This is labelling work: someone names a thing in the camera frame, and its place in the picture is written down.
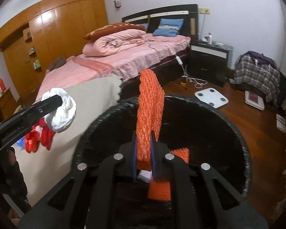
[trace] plaid cloth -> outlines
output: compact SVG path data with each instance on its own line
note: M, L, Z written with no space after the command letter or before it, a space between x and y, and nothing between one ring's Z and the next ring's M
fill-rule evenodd
M270 65L255 65L248 54L241 55L235 64L234 81L236 84L247 83L266 95L266 102L273 101L277 106L280 93L280 73Z

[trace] pink bedsheet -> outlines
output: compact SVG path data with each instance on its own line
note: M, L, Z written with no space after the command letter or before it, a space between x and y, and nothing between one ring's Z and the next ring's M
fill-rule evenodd
M110 56L85 57L84 54L81 54L77 57L70 57L67 59L68 61L65 65L46 74L39 88L36 100L40 99L43 93L50 91L51 88L65 89L99 77L120 76L123 81L127 81L136 77L141 69L149 68L152 65L159 63L162 59L175 55L177 52L186 49L190 42L190 37L181 35L178 37L178 42L174 41L177 40L175 37L165 37L168 38L166 40L174 41L173 43L153 41L159 40L157 38L160 36L154 37L150 36L150 34L146 34L144 36L148 37L149 41ZM76 61L85 62L85 60L108 64L111 66L112 70L110 72L103 73L76 63Z

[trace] brown pillow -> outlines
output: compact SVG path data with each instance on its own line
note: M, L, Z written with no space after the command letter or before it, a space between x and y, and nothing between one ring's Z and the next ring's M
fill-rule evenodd
M139 30L145 31L144 26L134 25L134 24L130 24L127 22L120 22L120 23L115 23L112 25L108 25L108 26L95 29L91 33L88 33L84 37L84 39L87 40L88 42L94 42L100 37L103 37L103 36L106 36L112 33L117 33L117 32L120 32L126 29L139 29Z

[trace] electrical outlet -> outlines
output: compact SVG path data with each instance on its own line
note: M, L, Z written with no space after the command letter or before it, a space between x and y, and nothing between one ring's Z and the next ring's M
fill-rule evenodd
M209 9L209 8L207 8L207 7L200 7L199 8L199 13L200 14L211 14L211 10Z

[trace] nightstand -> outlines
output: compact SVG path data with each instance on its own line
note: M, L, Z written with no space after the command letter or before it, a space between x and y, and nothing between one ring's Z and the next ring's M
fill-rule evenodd
M188 74L223 87L232 55L233 50L205 44L203 41L191 42Z
M5 90L0 97L0 123L14 114L18 104L10 89Z

